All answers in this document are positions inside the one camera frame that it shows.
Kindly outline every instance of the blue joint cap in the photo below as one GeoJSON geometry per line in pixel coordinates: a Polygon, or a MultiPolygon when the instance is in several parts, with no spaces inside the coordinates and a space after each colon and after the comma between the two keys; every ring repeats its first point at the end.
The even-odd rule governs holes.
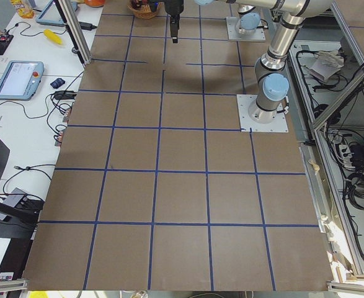
{"type": "Polygon", "coordinates": [[[272,73],[263,83],[264,95],[271,101],[281,101],[289,90],[289,82],[282,74],[272,73]]]}
{"type": "Polygon", "coordinates": [[[256,12],[244,14],[241,17],[241,28],[245,30],[254,30],[259,26],[260,16],[256,12]]]}
{"type": "Polygon", "coordinates": [[[213,1],[214,0],[194,0],[195,3],[201,6],[211,4],[213,1]]]}

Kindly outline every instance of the wicker basket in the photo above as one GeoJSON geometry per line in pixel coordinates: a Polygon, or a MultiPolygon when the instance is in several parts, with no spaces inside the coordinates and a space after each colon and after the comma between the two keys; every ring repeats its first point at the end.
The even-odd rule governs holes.
{"type": "Polygon", "coordinates": [[[128,0],[128,8],[135,15],[135,17],[137,17],[139,19],[143,19],[143,20],[148,20],[148,19],[152,19],[153,17],[158,15],[158,12],[159,12],[159,10],[161,8],[161,2],[158,3],[157,11],[155,11],[155,12],[152,12],[150,10],[150,6],[148,6],[148,5],[142,5],[140,7],[140,9],[134,9],[131,6],[131,1],[130,0],[128,0]]]}

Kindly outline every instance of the tablet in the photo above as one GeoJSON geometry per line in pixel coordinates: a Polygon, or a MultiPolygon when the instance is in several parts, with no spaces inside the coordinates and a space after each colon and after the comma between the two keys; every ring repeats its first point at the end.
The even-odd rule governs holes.
{"type": "Polygon", "coordinates": [[[40,61],[10,61],[0,79],[0,99],[28,101],[44,72],[40,61]]]}
{"type": "MultiPolygon", "coordinates": [[[[77,3],[71,2],[71,7],[74,11],[77,10],[77,3]]],[[[50,26],[59,26],[63,27],[64,23],[58,9],[56,8],[54,0],[50,0],[50,2],[45,6],[41,14],[35,20],[37,23],[42,25],[50,25],[50,26]]]]}

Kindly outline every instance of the white mounting plate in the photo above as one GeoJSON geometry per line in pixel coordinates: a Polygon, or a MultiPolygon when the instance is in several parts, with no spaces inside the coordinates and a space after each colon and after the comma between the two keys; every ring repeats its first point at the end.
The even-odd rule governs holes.
{"type": "MultiPolygon", "coordinates": [[[[248,108],[251,103],[256,100],[257,95],[237,95],[239,123],[242,132],[288,132],[288,125],[286,124],[285,114],[279,113],[275,116],[275,119],[269,124],[260,124],[252,120],[248,114],[248,108]]],[[[283,109],[282,105],[278,107],[278,110],[283,109]]]]}
{"type": "Polygon", "coordinates": [[[256,29],[255,33],[249,35],[239,34],[236,31],[236,24],[238,17],[226,17],[227,33],[229,40],[236,40],[238,42],[265,42],[266,37],[264,36],[263,29],[256,29]]]}

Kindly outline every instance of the white table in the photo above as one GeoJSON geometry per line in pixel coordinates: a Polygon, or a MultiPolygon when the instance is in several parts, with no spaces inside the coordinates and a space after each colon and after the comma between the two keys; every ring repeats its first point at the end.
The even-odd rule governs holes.
{"type": "MultiPolygon", "coordinates": [[[[42,9],[48,0],[36,0],[37,9],[42,9]]],[[[76,13],[78,19],[83,22],[90,22],[97,25],[102,9],[93,9],[84,4],[79,5],[76,13]]],[[[15,23],[22,21],[16,14],[10,21],[7,28],[11,28],[15,23]]],[[[33,34],[44,29],[62,32],[62,27],[46,27],[35,23],[32,20],[23,20],[32,25],[26,30],[26,34],[33,34]]],[[[45,113],[45,97],[55,90],[50,86],[50,82],[57,77],[62,77],[66,84],[60,87],[63,89],[72,82],[75,76],[83,71],[77,55],[71,53],[73,44],[68,34],[61,35],[64,45],[58,46],[47,40],[40,34],[36,37],[23,37],[19,34],[25,25],[21,24],[10,31],[15,37],[11,42],[5,55],[0,56],[0,77],[10,60],[38,60],[44,62],[45,72],[42,77],[36,94],[29,101],[19,101],[25,106],[26,112],[30,116],[42,115],[45,113]]],[[[95,35],[95,30],[84,31],[88,46],[91,47],[95,35]]],[[[77,91],[81,79],[77,79],[69,89],[77,91]]],[[[50,110],[52,103],[48,100],[50,110]]],[[[17,172],[15,165],[25,167],[38,164],[55,164],[59,154],[59,147],[55,147],[53,132],[47,126],[46,117],[40,119],[28,119],[25,117],[22,107],[14,104],[4,104],[0,106],[0,139],[7,145],[11,153],[0,182],[0,192],[3,183],[17,172]]],[[[63,116],[56,110],[50,117],[50,124],[54,127],[61,124],[63,116]]],[[[53,167],[40,168],[45,170],[50,176],[53,167]]],[[[15,177],[6,190],[12,191],[15,187],[40,196],[45,199],[50,181],[42,173],[24,172],[15,177]]],[[[0,239],[0,263],[9,244],[9,239],[0,239]]]]}

